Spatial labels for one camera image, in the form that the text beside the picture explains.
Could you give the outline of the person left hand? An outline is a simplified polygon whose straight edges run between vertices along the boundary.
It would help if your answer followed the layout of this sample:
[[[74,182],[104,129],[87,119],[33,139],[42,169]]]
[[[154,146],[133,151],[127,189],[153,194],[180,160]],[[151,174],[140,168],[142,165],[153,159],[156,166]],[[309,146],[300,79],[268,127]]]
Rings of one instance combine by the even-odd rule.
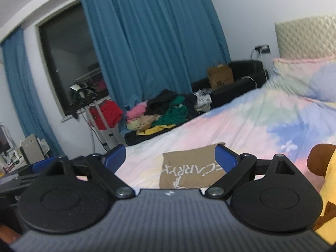
[[[13,229],[9,228],[8,226],[6,226],[4,224],[0,224],[0,239],[3,242],[5,242],[7,244],[11,244],[14,241],[16,241],[17,239],[19,239],[20,237],[21,237],[21,235],[18,234]]]

